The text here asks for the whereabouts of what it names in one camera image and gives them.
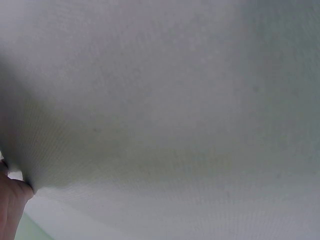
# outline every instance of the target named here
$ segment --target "finger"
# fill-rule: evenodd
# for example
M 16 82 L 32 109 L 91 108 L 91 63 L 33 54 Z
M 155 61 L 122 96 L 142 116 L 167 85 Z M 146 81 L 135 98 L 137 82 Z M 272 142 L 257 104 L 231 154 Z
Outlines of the finger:
M 32 197 L 34 196 L 34 190 L 30 185 L 26 184 L 24 181 L 20 181 L 17 179 L 13 179 L 12 181 L 16 182 L 16 184 L 18 184 L 18 186 L 22 189 L 22 192 L 24 193 L 27 201 L 32 199 Z
M 0 174 L 4 174 L 8 176 L 8 172 L 9 172 L 9 169 L 7 164 L 3 160 L 0 160 Z

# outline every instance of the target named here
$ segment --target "hand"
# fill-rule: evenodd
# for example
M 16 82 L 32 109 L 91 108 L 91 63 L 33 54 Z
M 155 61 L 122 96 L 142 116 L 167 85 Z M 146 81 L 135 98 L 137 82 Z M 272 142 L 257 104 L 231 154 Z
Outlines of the hand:
M 24 181 L 10 179 L 0 160 L 0 240 L 14 240 L 25 205 L 34 195 Z

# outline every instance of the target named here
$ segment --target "green surface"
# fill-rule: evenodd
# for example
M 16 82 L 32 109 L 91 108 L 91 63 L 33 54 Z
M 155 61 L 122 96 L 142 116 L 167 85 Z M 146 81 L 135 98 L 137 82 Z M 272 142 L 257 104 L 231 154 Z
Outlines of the green surface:
M 23 214 L 15 240 L 53 240 L 28 215 Z

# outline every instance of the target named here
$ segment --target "textured cloth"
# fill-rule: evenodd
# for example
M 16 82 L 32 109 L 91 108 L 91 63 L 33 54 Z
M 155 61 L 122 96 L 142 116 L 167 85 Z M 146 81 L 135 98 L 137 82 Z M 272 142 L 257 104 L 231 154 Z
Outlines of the textured cloth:
M 320 239 L 318 0 L 2 0 L 0 147 L 56 240 Z

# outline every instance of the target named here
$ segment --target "white surface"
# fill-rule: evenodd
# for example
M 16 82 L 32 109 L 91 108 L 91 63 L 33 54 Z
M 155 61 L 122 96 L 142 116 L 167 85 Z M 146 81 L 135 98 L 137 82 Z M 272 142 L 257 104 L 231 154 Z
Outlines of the white surface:
M 0 146 L 32 219 L 57 240 L 319 239 L 319 7 L 2 1 Z

